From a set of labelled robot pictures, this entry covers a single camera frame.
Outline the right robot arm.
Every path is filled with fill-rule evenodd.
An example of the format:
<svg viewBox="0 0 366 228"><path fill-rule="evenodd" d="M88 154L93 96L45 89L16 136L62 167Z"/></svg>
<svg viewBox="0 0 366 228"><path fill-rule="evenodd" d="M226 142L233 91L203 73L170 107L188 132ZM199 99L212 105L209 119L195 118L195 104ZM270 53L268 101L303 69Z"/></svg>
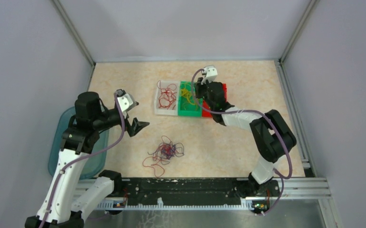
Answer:
<svg viewBox="0 0 366 228"><path fill-rule="evenodd" d="M206 82L199 78L192 83L193 97L202 99L212 119L223 126L234 126L250 131L260 154L256 167L249 174L249 191L261 196L272 180L275 163L282 157L290 158L290 150L297 140L282 115L277 110L261 113L256 110L240 110L227 101L223 84Z"/></svg>

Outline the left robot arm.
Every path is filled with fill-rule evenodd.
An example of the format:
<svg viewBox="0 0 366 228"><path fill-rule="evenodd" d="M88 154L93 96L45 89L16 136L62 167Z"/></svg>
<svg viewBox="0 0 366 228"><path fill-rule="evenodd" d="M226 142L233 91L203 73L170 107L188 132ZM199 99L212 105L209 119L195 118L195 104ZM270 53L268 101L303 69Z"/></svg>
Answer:
<svg viewBox="0 0 366 228"><path fill-rule="evenodd" d="M131 94L118 89L113 95L113 109L108 109L96 92L84 92L77 97L75 115L62 133L56 170L47 195L36 215L26 219L26 228L82 228L102 200L122 194L121 174L104 170L85 193L74 199L82 170L90 158L116 146L125 133L133 137L149 125L137 118L128 121L128 111L139 105ZM121 127L119 138L93 152L100 133L115 126Z"/></svg>

